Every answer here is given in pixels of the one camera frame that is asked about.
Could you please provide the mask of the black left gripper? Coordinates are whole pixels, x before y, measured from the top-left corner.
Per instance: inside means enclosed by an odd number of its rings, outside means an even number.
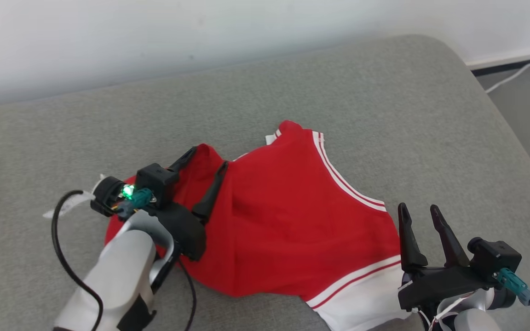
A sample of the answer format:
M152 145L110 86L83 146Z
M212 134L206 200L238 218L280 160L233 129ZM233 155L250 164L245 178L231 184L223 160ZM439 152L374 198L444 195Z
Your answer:
M168 167L168 172L179 174L186 168L197 152L197 146L191 147L178 160ZM185 206L171 202L162 209L148 207L147 213L156 222L151 226L151 236L166 247L170 237L178 243L182 254L192 261L199 261L206 251L207 235L204 226L208 224L214 209L219 191L224 182L229 162L224 161L215 172L212 184L202 199L193 206L190 212Z

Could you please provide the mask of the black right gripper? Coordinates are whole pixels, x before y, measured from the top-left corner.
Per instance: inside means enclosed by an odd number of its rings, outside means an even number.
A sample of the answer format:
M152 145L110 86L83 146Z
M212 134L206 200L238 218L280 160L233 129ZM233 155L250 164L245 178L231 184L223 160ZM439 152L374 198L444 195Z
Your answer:
M404 271L403 286L398 291L400 308L427 307L444 299L478 289L496 287L492 276L483 277L470 261L453 230L437 205L430 206L435 230L444 250L444 268L425 268L427 258L421 253L412 230L412 218L405 203L397 208L399 218L400 264Z

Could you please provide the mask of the red white basketball jersey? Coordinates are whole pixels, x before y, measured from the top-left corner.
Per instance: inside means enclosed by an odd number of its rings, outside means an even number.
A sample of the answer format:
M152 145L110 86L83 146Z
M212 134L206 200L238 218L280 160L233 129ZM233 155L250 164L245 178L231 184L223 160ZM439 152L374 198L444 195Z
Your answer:
M299 297L331 331L407 318L398 302L399 237L385 204L339 174L321 132L284 121L265 139L228 161L206 251L177 263L189 283L233 297ZM174 201L187 209L227 161L210 145L197 147L175 185Z

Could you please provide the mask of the wall baseboard strip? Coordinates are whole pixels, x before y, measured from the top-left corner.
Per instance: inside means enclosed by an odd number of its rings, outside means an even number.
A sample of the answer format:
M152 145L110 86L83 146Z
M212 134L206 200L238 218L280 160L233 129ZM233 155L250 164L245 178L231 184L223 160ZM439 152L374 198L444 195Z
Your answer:
M523 62L530 62L530 47L489 55L486 58L467 60L464 63L470 70L482 70Z

